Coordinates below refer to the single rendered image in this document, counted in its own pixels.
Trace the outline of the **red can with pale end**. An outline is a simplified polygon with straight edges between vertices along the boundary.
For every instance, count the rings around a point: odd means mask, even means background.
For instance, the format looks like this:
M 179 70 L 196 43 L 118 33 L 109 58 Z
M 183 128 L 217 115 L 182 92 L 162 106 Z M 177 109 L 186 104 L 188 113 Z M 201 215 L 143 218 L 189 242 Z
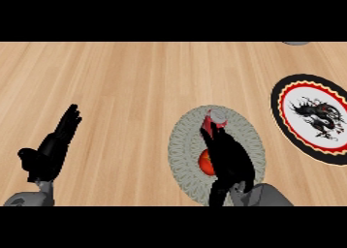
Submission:
M 202 128 L 208 134 L 213 134 L 211 124 L 216 124 L 217 128 L 225 128 L 229 124 L 226 112 L 222 111 L 219 108 L 213 108 L 205 114 Z

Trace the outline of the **black-rimmed plate with dragon print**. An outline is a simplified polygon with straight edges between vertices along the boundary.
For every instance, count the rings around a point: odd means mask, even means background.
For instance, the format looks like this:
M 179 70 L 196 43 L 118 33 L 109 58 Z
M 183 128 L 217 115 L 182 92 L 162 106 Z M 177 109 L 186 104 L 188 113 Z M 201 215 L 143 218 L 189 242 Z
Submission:
M 316 160 L 347 166 L 347 91 L 324 77 L 288 76 L 273 88 L 272 111 L 297 148 Z

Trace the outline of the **red tomato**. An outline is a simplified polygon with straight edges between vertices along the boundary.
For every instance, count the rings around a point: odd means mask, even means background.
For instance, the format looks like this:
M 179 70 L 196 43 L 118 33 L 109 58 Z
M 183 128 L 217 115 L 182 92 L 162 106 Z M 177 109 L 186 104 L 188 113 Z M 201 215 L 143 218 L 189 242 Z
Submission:
M 199 168 L 201 168 L 202 172 L 208 176 L 214 176 L 216 175 L 216 170 L 214 170 L 214 167 L 213 167 L 208 150 L 202 151 L 202 153 L 199 155 L 199 159 L 198 159 L 198 164 L 199 164 Z

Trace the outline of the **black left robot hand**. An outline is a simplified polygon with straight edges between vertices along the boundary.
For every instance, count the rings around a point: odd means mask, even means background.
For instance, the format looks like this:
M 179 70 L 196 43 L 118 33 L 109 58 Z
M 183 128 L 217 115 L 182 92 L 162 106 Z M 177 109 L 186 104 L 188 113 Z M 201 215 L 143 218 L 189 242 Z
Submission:
M 19 156 L 23 161 L 23 169 L 29 172 L 28 181 L 54 181 L 60 175 L 69 145 L 82 121 L 78 104 L 72 104 L 66 110 L 56 131 L 44 139 L 40 148 L 23 148 Z

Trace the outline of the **grey round woven placemat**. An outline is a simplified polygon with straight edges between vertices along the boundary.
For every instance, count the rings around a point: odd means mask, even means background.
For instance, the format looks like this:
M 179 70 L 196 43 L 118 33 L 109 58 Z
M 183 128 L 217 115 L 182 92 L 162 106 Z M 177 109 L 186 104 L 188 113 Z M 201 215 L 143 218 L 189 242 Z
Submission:
M 208 206 L 216 175 L 207 175 L 199 168 L 199 156 L 207 149 L 199 128 L 211 109 L 225 112 L 229 123 L 226 132 L 244 146 L 256 168 L 254 184 L 266 177 L 266 149 L 256 128 L 247 118 L 230 108 L 216 105 L 193 108 L 179 120 L 170 137 L 168 162 L 179 185 L 189 197 Z

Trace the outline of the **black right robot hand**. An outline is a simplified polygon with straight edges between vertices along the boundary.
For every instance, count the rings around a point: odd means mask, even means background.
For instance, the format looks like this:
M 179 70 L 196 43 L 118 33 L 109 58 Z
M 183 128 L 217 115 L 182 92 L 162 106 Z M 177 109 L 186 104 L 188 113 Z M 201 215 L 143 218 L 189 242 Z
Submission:
M 241 143 L 223 128 L 211 124 L 213 134 L 201 129 L 217 180 L 210 193 L 210 205 L 223 206 L 232 188 L 241 184 L 239 195 L 254 188 L 256 169 Z

